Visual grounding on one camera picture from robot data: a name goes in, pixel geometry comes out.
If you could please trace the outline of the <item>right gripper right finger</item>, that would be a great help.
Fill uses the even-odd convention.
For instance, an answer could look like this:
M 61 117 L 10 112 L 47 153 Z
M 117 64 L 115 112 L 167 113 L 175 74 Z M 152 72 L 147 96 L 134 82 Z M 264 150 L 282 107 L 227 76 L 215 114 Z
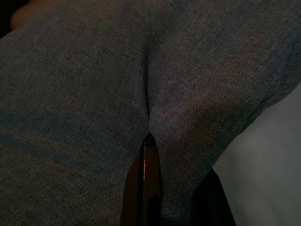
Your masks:
M 219 177 L 213 169 L 204 177 L 192 196 L 193 226 L 235 226 L 235 220 Z

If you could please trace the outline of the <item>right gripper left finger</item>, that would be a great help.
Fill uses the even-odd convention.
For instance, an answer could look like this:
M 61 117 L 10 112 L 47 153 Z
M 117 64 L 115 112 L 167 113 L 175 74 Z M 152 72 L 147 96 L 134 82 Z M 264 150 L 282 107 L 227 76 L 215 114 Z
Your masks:
M 122 226 L 159 226 L 163 183 L 158 149 L 153 136 L 147 136 L 128 171 L 122 211 Z

